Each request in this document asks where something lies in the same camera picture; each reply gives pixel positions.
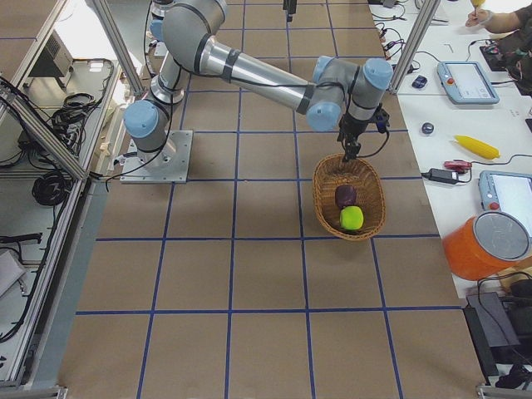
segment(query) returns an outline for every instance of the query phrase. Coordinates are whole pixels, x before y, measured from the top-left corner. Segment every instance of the person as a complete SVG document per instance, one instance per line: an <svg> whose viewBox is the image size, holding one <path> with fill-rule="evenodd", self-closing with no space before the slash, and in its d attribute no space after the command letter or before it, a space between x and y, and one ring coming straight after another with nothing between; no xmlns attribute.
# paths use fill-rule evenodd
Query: person
<svg viewBox="0 0 532 399"><path fill-rule="evenodd" d="M532 4L514 12L492 12L477 8L467 16L465 25L474 27L481 25L491 33L507 33L525 27L532 18Z"/></svg>

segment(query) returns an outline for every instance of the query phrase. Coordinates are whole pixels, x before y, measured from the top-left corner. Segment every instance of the human hand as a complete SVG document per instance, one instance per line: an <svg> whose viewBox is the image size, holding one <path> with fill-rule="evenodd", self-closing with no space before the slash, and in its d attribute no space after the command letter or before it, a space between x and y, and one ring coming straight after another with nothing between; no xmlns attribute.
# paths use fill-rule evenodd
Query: human hand
<svg viewBox="0 0 532 399"><path fill-rule="evenodd" d="M482 8L477 8L474 12L470 12L470 14L467 16L467 21L465 21L465 25L467 27L474 27L479 23L486 21L489 17L489 11L483 10Z"/></svg>

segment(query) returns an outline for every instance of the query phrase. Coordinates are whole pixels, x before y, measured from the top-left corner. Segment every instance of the purple object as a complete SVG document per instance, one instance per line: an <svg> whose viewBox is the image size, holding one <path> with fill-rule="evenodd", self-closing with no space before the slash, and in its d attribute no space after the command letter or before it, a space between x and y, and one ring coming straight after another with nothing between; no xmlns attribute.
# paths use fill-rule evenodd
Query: purple object
<svg viewBox="0 0 532 399"><path fill-rule="evenodd" d="M334 201L340 209L355 205L356 200L357 192L352 185L339 185L334 192Z"/></svg>

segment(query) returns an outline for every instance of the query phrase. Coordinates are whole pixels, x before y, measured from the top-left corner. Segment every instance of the lime green object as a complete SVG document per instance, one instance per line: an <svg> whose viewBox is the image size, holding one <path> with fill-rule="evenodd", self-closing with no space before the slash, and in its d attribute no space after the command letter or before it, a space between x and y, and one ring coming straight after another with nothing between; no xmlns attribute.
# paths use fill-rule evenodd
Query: lime green object
<svg viewBox="0 0 532 399"><path fill-rule="evenodd" d="M340 225L345 230L358 230L364 224L364 214L357 206L346 206L340 212Z"/></svg>

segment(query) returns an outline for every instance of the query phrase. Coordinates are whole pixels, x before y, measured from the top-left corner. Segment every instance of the robotic arm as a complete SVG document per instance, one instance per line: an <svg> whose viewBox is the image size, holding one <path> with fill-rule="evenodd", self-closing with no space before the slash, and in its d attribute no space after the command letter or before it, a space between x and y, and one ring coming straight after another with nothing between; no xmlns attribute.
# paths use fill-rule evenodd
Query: robotic arm
<svg viewBox="0 0 532 399"><path fill-rule="evenodd" d="M309 82L220 43L215 34L225 20L225 0L155 0L154 7L151 29L164 38L168 53L149 93L125 114L126 129L141 161L159 153L150 167L161 166L175 153L166 139L165 125L171 107L184 96L182 71L217 76L267 97L306 115L315 131L333 130L340 120L338 141L345 150L344 161L357 158L357 139L369 123L387 132L388 115L380 103L393 71L384 60L370 59L359 66L319 57ZM340 119L346 98L347 109Z"/></svg>

